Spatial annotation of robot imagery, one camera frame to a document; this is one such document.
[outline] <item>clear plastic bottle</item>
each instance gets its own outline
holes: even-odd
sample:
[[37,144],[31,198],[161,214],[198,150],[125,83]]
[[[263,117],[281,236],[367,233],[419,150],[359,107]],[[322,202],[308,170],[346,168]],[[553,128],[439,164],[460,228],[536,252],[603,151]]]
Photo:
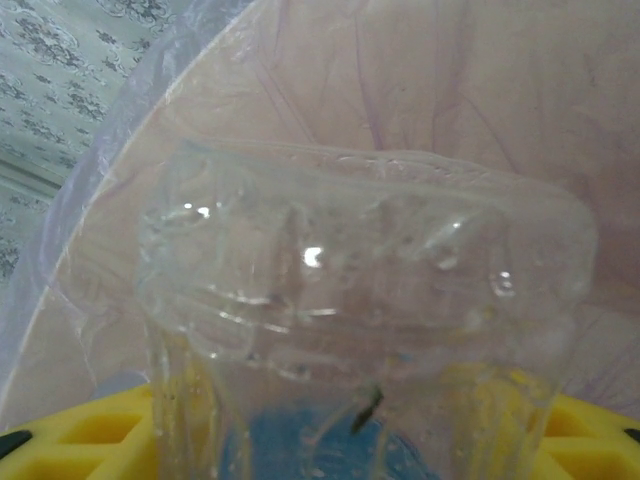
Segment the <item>clear plastic bottle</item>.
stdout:
[[425,153],[185,145],[144,216],[161,478],[526,478],[596,234]]

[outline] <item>clear plastic bag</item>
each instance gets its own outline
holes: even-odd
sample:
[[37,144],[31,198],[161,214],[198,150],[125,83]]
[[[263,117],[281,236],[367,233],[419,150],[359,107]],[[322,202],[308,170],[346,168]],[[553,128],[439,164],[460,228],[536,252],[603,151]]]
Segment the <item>clear plastic bag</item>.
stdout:
[[528,477],[591,285],[577,199],[424,152],[168,170],[138,285],[161,478]]
[[150,49],[17,266],[0,427],[147,371],[141,206],[184,140],[422,150],[559,185],[596,216],[566,391],[640,417],[640,6],[196,0]]

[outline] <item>insect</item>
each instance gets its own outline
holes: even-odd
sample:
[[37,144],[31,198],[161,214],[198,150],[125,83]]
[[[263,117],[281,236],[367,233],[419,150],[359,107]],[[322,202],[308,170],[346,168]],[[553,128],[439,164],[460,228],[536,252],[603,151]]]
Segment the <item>insect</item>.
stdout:
[[373,414],[382,403],[382,400],[384,400],[384,395],[382,395],[380,387],[376,385],[373,390],[373,394],[371,395],[369,405],[363,410],[360,410],[358,415],[356,415],[356,418],[353,420],[353,423],[351,424],[351,435],[355,435],[362,430],[362,427],[364,427],[371,417],[373,417]]

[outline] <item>patterned fabric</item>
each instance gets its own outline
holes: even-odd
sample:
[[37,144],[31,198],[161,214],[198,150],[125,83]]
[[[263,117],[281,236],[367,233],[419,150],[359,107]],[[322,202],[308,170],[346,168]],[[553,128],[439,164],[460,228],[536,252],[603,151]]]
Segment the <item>patterned fabric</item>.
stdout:
[[[190,0],[0,0],[0,159],[66,176],[129,72]],[[47,203],[0,185],[0,302]]]

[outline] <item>plastic bag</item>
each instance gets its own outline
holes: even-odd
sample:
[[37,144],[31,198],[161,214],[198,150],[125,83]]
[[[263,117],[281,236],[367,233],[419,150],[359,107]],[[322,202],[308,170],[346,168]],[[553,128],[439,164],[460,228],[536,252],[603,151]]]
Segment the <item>plastic bag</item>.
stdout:
[[597,217],[566,391],[640,418],[640,5],[196,0],[135,70],[17,266],[0,427],[145,372],[137,223],[185,139],[425,150],[563,186]]
[[215,143],[141,221],[161,477],[526,478],[589,210],[426,152]]

